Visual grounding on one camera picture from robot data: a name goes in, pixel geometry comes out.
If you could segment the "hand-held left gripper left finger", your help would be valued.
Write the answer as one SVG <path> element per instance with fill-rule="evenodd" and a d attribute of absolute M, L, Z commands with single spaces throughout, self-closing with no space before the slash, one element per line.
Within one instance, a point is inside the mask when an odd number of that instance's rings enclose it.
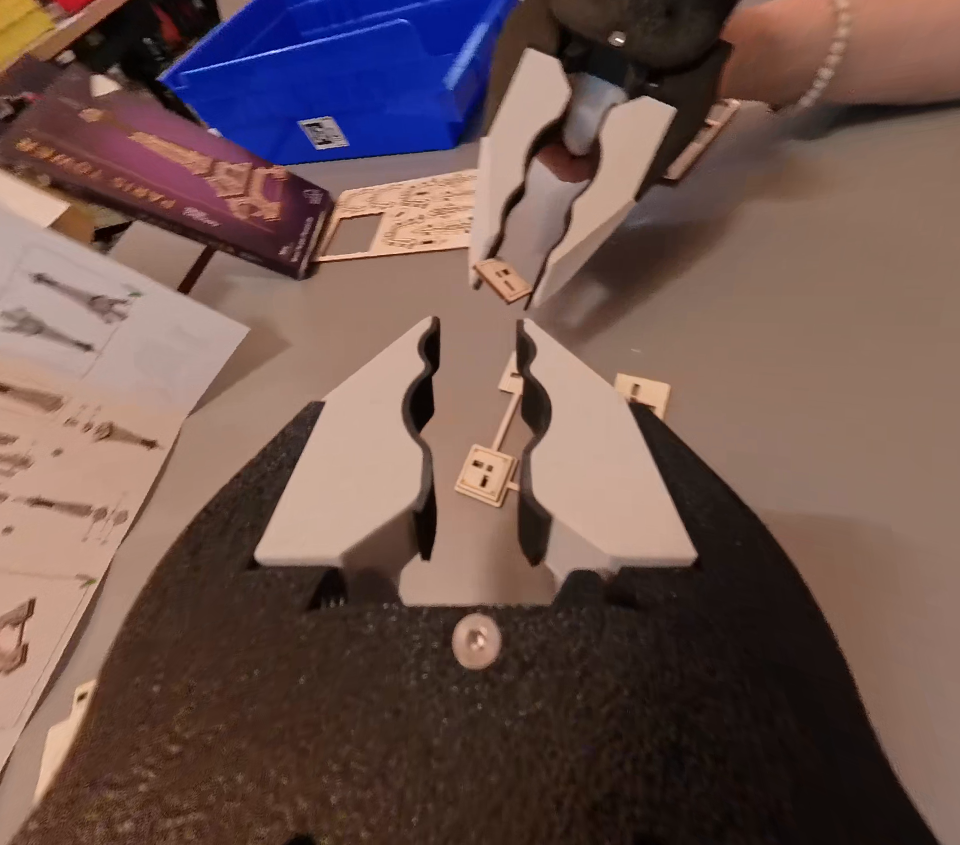
<path fill-rule="evenodd" d="M 262 567 L 403 570 L 436 541 L 435 413 L 441 323 L 427 316 L 321 402 L 254 551 Z"/>

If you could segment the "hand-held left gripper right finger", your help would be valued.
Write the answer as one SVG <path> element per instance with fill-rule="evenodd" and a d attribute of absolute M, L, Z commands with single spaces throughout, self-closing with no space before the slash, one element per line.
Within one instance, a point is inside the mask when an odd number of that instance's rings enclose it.
<path fill-rule="evenodd" d="M 697 552 L 626 398 L 530 319 L 516 322 L 517 538 L 549 572 L 685 568 Z"/>

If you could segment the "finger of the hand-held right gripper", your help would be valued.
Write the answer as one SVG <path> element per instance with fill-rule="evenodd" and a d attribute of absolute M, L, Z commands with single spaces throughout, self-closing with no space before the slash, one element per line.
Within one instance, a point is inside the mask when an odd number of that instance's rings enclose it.
<path fill-rule="evenodd" d="M 481 287 L 479 263 L 497 255 L 511 209 L 525 190 L 537 141 L 566 114 L 572 89 L 561 61 L 541 51 L 523 52 L 502 101 L 478 145 L 467 274 Z"/>
<path fill-rule="evenodd" d="M 676 114 L 676 107 L 649 96 L 606 114 L 596 173 L 570 206 L 564 235 L 548 254 L 534 287 L 532 309 L 560 292 L 632 210 Z"/>

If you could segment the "wooden four-square frame piece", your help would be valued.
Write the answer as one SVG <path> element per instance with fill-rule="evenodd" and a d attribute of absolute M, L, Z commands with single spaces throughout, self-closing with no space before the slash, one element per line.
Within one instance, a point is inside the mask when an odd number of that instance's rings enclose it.
<path fill-rule="evenodd" d="M 513 352 L 510 355 L 510 358 L 508 359 L 508 362 L 498 382 L 499 392 L 509 396 L 503 418 L 499 422 L 492 443 L 489 445 L 480 444 L 480 446 L 494 449 L 506 455 L 510 454 L 505 452 L 502 447 L 505 444 L 511 426 L 514 423 L 514 419 L 519 414 L 520 406 L 522 404 L 523 381 L 518 370 L 516 359 L 517 356 Z M 629 402 L 646 407 L 660 419 L 664 419 L 666 417 L 666 410 L 671 394 L 671 387 L 669 384 L 654 379 L 648 379 L 637 375 L 619 372 L 615 377 L 614 388 L 624 399 L 628 400 Z M 507 491 L 506 499 L 510 493 L 518 493 L 520 491 L 520 459 L 517 456 L 511 456 L 517 459 L 517 465 L 512 476 L 509 491 Z"/>

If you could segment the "small wooden square tile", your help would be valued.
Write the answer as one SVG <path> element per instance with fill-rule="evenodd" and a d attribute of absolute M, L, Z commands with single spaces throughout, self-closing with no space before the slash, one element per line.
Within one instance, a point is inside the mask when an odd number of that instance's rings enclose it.
<path fill-rule="evenodd" d="M 454 491 L 492 507 L 501 507 L 518 465 L 518 459 L 480 444 L 471 446 L 454 485 Z"/>
<path fill-rule="evenodd" d="M 507 305 L 513 305 L 532 296 L 533 286 L 508 262 L 488 258 L 477 262 L 473 271 L 480 282 L 489 287 Z"/>

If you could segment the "person's right hand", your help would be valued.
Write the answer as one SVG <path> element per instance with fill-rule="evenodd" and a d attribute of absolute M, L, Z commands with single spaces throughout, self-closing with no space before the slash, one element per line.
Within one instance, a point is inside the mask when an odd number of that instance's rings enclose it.
<path fill-rule="evenodd" d="M 534 156 L 559 181 L 567 184 L 587 182 L 594 178 L 597 159 L 593 154 L 573 155 L 563 143 L 549 143 Z"/>

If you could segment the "wooden sheet with small windows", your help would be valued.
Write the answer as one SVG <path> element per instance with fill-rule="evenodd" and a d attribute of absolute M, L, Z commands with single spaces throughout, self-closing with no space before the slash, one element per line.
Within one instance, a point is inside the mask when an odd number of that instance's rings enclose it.
<path fill-rule="evenodd" d="M 666 183 L 678 183 L 695 167 L 702 155 L 730 125 L 741 105 L 742 102 L 738 99 L 720 99 L 710 108 L 699 131 L 666 170 L 663 176 Z"/>

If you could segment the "wooden sheet with square hole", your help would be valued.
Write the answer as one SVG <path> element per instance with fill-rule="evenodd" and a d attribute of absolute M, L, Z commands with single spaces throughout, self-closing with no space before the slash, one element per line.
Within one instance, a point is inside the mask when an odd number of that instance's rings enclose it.
<path fill-rule="evenodd" d="M 313 262 L 342 263 L 467 248 L 476 179 L 473 168 L 342 191 Z M 365 251 L 330 251 L 344 222 L 368 217 L 379 222 Z"/>

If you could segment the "blue plastic bin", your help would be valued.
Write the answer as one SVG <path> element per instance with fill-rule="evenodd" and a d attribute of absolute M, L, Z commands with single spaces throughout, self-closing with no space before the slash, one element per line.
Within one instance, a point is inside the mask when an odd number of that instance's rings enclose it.
<path fill-rule="evenodd" d="M 518 0 L 251 0 L 160 75 L 276 165 L 446 150 L 482 108 Z"/>

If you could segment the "paper instruction sheet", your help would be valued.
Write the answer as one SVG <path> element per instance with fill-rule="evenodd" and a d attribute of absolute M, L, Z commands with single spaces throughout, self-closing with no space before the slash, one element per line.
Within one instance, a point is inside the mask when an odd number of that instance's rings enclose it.
<path fill-rule="evenodd" d="M 248 333 L 2 209 L 1 763 Z"/>

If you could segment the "dark brown bar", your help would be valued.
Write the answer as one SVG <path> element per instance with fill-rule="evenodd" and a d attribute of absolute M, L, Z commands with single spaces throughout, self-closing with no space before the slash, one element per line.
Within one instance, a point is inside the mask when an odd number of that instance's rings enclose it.
<path fill-rule="evenodd" d="M 191 293 L 199 278 L 205 273 L 214 255 L 215 251 L 211 247 L 203 247 L 200 250 L 176 289 L 180 294 L 188 295 Z"/>

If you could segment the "purple puzzle box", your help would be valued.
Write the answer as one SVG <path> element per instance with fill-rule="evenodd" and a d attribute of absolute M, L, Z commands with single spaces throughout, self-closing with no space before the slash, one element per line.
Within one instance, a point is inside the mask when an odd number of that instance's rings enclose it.
<path fill-rule="evenodd" d="M 284 277 L 308 277 L 330 192 L 84 66 L 2 71 L 2 164 Z"/>

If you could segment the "stepped wooden cross plate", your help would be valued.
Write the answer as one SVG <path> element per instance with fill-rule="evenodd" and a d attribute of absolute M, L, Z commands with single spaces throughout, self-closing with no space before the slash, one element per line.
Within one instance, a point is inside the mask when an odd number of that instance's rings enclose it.
<path fill-rule="evenodd" d="M 96 679 L 78 685 L 65 719 L 55 723 L 47 732 L 41 755 L 32 804 L 38 805 L 59 774 L 66 757 L 84 723 L 90 701 L 95 695 Z"/>

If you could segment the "yellow plastic bin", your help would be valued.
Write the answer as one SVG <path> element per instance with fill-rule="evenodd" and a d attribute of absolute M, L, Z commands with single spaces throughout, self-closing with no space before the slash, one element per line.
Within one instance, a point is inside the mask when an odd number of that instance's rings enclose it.
<path fill-rule="evenodd" d="M 1 0 L 1 69 L 55 31 L 56 24 L 36 0 Z"/>

